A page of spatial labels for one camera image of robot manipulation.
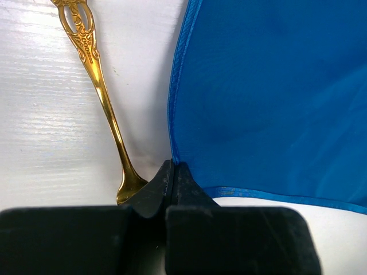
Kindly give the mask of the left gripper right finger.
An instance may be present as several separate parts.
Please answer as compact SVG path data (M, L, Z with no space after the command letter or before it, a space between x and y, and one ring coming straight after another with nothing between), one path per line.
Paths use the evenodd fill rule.
M286 207L221 207L175 166L166 209L167 274L320 274L304 218Z

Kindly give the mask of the blue cloth napkin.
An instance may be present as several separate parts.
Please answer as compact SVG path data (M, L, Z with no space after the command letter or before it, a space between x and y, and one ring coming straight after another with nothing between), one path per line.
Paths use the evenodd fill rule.
M167 114L210 197L365 214L366 2L189 1Z

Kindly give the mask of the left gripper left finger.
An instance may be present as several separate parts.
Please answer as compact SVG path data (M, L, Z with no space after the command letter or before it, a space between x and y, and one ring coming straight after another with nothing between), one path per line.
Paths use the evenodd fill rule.
M1 212L2 274L164 274L164 201L174 164L120 206Z

